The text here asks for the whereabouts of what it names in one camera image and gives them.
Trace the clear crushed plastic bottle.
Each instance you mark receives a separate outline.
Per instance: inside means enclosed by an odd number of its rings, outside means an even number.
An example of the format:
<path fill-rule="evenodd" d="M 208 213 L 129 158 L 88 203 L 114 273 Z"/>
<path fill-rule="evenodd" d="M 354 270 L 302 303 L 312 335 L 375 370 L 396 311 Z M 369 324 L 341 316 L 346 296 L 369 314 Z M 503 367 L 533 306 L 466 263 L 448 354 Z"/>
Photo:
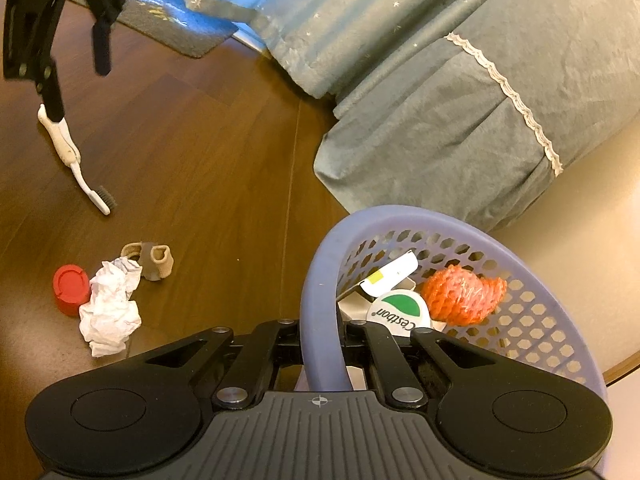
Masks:
<path fill-rule="evenodd" d="M 431 328 L 424 299 L 412 290 L 396 289 L 373 301 L 366 320 L 385 326 L 393 336 L 409 337 L 415 328 Z"/>

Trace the orange foam fruit net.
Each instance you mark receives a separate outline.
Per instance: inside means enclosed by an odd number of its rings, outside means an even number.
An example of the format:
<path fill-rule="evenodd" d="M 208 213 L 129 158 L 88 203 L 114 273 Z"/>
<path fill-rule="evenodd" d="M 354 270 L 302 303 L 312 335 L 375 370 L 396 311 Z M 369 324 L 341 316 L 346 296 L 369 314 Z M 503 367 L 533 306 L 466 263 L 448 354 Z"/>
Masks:
<path fill-rule="evenodd" d="M 432 320 L 469 326 L 494 312 L 507 288 L 503 278 L 484 278 L 462 266 L 447 266 L 426 280 L 420 294 Z"/>

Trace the white toothbrush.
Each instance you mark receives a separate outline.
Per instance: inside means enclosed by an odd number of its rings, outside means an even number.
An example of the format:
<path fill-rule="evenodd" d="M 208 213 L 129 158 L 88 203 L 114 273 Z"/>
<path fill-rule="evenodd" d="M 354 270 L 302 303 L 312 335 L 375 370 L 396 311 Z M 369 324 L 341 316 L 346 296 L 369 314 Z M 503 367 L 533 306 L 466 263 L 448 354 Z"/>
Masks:
<path fill-rule="evenodd" d="M 46 107 L 41 104 L 38 108 L 38 120 L 47 130 L 52 145 L 58 154 L 61 162 L 72 172 L 72 175 L 80 187 L 81 191 L 86 194 L 91 203 L 99 209 L 101 214 L 109 216 L 116 207 L 113 196 L 105 188 L 90 188 L 81 172 L 81 154 L 79 148 L 70 136 L 65 119 L 60 122 L 52 122 L 48 117 Z"/>

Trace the lavender plastic basket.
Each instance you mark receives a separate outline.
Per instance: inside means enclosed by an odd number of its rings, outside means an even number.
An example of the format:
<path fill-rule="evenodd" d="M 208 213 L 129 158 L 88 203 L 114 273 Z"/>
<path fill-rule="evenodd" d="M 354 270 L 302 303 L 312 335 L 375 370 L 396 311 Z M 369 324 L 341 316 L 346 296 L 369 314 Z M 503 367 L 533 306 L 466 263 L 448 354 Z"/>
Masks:
<path fill-rule="evenodd" d="M 433 326 L 606 395 L 602 374 L 559 300 L 513 252 L 455 218 L 411 206 L 355 212 L 326 234 L 311 260 L 300 300 L 305 372 L 314 391 L 352 388 L 337 301 L 359 285 L 363 297 L 388 289 L 386 264 L 409 257 L 407 278 L 424 305 L 387 306 L 377 319 L 404 332 L 423 313 Z"/>

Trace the white medicine tablet box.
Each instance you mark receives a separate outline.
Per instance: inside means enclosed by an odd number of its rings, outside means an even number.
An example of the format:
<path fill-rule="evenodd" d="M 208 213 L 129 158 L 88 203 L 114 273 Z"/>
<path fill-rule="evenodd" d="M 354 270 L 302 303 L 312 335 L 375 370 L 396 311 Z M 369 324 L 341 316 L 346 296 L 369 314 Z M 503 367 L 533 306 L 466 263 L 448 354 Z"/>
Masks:
<path fill-rule="evenodd" d="M 364 320 L 372 304 L 392 290 L 416 289 L 411 274 L 418 270 L 419 260 L 409 250 L 398 258 L 373 271 L 356 285 L 337 297 L 338 310 L 344 321 Z"/>

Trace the blue grey floor mat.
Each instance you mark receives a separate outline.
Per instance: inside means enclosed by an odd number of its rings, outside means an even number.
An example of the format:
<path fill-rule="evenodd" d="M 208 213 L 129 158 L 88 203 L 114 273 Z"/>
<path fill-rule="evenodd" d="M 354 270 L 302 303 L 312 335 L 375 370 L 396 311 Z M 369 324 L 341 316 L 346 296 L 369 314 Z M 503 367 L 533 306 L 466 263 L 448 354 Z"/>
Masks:
<path fill-rule="evenodd" d="M 126 0 L 118 21 L 188 58 L 202 58 L 239 30 L 189 10 L 182 0 Z"/>

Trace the crumpled white tissue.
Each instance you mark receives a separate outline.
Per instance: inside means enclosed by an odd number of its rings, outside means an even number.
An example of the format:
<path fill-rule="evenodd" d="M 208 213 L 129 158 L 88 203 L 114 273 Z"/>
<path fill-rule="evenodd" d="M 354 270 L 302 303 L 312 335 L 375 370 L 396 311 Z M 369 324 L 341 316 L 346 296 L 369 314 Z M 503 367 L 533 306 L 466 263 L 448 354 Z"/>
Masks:
<path fill-rule="evenodd" d="M 131 299 L 141 272 L 134 260 L 118 257 L 103 261 L 89 281 L 90 299 L 79 307 L 79 330 L 93 359 L 125 351 L 129 337 L 141 326 L 137 303 Z"/>

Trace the beige toe separator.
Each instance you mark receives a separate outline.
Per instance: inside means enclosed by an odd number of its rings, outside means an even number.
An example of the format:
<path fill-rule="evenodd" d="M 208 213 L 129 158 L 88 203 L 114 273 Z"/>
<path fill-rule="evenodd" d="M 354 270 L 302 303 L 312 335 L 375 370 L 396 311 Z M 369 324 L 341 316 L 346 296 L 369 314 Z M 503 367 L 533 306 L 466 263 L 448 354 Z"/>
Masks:
<path fill-rule="evenodd" d="M 142 278 L 150 282 L 168 278 L 175 262 L 168 245 L 154 242 L 129 243 L 122 248 L 120 255 L 136 260 L 142 267 Z"/>

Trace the red plastic cap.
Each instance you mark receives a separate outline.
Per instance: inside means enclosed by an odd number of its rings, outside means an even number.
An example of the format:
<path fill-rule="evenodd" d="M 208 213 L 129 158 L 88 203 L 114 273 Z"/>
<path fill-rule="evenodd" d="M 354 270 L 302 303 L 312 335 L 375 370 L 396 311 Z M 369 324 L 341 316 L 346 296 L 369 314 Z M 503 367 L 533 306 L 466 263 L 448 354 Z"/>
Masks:
<path fill-rule="evenodd" d="M 64 264 L 55 271 L 52 287 L 58 310 L 78 318 L 79 308 L 89 301 L 91 294 L 86 271 L 76 264 Z"/>

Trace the grey-green bed skirt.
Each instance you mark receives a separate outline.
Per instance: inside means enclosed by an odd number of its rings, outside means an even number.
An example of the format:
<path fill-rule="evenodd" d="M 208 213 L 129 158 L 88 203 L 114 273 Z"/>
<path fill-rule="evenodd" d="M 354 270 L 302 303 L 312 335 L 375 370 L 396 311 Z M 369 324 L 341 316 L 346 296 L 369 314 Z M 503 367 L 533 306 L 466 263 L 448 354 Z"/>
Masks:
<path fill-rule="evenodd" d="M 323 138 L 349 211 L 419 206 L 489 231 L 639 111 L 639 0 L 487 0 Z"/>

